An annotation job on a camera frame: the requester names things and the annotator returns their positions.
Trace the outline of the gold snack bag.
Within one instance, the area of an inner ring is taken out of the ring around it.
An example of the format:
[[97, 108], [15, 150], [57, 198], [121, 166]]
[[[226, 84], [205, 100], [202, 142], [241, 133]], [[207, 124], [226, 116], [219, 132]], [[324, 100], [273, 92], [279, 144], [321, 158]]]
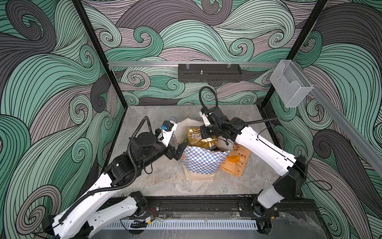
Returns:
[[189, 127], [187, 139], [189, 146], [201, 147], [208, 150], [214, 150], [217, 147], [218, 140], [216, 137], [202, 138], [202, 133], [199, 127]]

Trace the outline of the blue checkered paper bag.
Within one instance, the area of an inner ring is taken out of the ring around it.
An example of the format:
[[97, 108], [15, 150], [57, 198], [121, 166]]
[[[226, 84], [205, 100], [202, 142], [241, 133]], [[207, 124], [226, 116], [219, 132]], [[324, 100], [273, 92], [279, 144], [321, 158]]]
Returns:
[[[173, 136], [176, 146], [186, 142], [189, 128], [199, 128], [202, 125], [204, 125], [203, 122], [189, 118], [179, 122]], [[232, 150], [233, 142], [224, 138], [217, 140], [214, 150], [188, 145], [181, 155], [186, 179], [189, 181], [213, 181], [216, 172]]]

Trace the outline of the orange potato chips bag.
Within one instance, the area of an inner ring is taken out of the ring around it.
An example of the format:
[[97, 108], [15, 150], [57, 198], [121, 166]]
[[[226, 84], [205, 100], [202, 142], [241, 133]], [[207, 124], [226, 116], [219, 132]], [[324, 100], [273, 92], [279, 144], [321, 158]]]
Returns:
[[250, 153], [251, 151], [249, 149], [235, 142], [231, 153], [221, 164], [220, 169], [233, 176], [241, 178]]

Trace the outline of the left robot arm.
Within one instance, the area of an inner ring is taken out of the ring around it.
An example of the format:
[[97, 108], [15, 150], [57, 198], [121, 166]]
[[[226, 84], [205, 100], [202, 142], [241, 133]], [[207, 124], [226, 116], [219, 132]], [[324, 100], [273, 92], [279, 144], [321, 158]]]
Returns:
[[101, 206], [122, 189], [130, 186], [142, 171], [153, 162], [166, 156], [179, 160], [186, 143], [177, 148], [171, 146], [177, 123], [166, 120], [162, 125], [147, 132], [140, 132], [144, 117], [129, 139], [127, 150], [116, 157], [98, 180], [61, 214], [48, 216], [42, 221], [42, 233], [50, 239], [90, 239], [104, 227], [129, 216], [141, 216], [148, 202], [139, 191], [130, 193], [117, 205], [101, 209]]

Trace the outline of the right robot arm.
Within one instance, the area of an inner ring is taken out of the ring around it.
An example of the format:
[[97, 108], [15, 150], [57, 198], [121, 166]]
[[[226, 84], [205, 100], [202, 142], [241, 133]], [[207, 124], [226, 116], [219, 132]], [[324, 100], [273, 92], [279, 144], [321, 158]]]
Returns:
[[271, 218], [277, 215], [274, 205], [284, 199], [295, 199], [308, 180], [308, 161], [300, 155], [294, 156], [269, 142], [251, 125], [256, 121], [243, 121], [238, 117], [228, 119], [218, 106], [208, 108], [203, 101], [203, 90], [216, 97], [217, 93], [209, 86], [199, 90], [202, 109], [200, 116], [202, 138], [219, 137], [227, 143], [237, 143], [259, 156], [279, 175], [278, 179], [259, 192], [252, 202], [252, 210], [258, 217]]

